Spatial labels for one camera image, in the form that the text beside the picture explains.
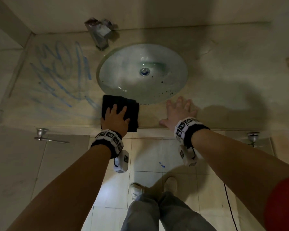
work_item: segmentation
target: leg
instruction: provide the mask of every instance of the leg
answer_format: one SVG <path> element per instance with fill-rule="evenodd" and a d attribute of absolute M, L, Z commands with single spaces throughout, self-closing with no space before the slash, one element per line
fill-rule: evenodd
<path fill-rule="evenodd" d="M 194 212 L 183 201 L 175 197 L 177 181 L 170 177 L 165 182 L 164 193 L 158 205 L 160 207 L 161 222 L 165 231 L 216 231 L 199 213 Z"/>
<path fill-rule="evenodd" d="M 131 185 L 134 202 L 127 210 L 121 231 L 158 231 L 160 211 L 157 202 L 144 188 L 137 184 Z"/>

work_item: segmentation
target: black towel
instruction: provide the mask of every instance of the black towel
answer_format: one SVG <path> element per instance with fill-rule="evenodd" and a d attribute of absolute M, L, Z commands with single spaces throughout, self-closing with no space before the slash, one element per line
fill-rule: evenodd
<path fill-rule="evenodd" d="M 128 118 L 131 119 L 128 124 L 128 132 L 137 132 L 139 103 L 137 103 L 135 100 L 127 99 L 122 96 L 104 95 L 102 104 L 102 118 L 105 119 L 107 108 L 109 107 L 112 109 L 114 104 L 117 104 L 118 106 L 117 114 L 121 112 L 124 106 L 127 106 L 124 120 Z"/>

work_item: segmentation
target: hand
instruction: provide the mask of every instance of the hand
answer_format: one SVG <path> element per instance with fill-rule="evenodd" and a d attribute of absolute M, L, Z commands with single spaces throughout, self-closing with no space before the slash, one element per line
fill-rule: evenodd
<path fill-rule="evenodd" d="M 172 132 L 178 124 L 178 122 L 187 117 L 196 117 L 197 110 L 190 112 L 190 104 L 192 101 L 187 100 L 185 106 L 183 107 L 183 97 L 180 96 L 177 100 L 177 103 L 172 103 L 170 100 L 167 100 L 167 119 L 160 120 L 160 124 L 167 126 Z"/>
<path fill-rule="evenodd" d="M 103 130 L 112 130 L 117 131 L 122 136 L 122 138 L 126 135 L 128 130 L 128 124 L 131 119 L 123 120 L 124 114 L 126 112 L 127 107 L 124 106 L 121 112 L 117 114 L 117 105 L 114 104 L 113 108 L 107 108 L 104 118 L 101 118 L 101 125 Z"/>

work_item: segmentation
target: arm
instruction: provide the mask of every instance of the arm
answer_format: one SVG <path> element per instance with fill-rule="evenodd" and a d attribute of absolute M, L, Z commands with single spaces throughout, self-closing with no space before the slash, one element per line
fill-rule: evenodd
<path fill-rule="evenodd" d="M 123 120 L 126 106 L 107 109 L 103 129 L 126 135 L 129 119 Z M 67 170 L 47 185 L 23 210 L 7 231 L 81 230 L 99 193 L 111 151 L 104 145 L 90 148 Z"/>
<path fill-rule="evenodd" d="M 168 119 L 160 121 L 172 132 L 179 120 L 197 114 L 189 112 L 191 100 L 186 105 L 182 103 L 182 97 L 176 104 L 167 101 Z M 264 151 L 207 129 L 195 132 L 191 141 L 216 175 L 264 226 L 267 199 L 275 186 L 289 177 L 289 165 Z"/>

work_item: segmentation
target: red object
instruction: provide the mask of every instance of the red object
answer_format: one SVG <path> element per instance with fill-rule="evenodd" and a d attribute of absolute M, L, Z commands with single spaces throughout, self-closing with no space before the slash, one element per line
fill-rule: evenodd
<path fill-rule="evenodd" d="M 267 231 L 289 231 L 289 178 L 273 189 L 264 211 Z"/>

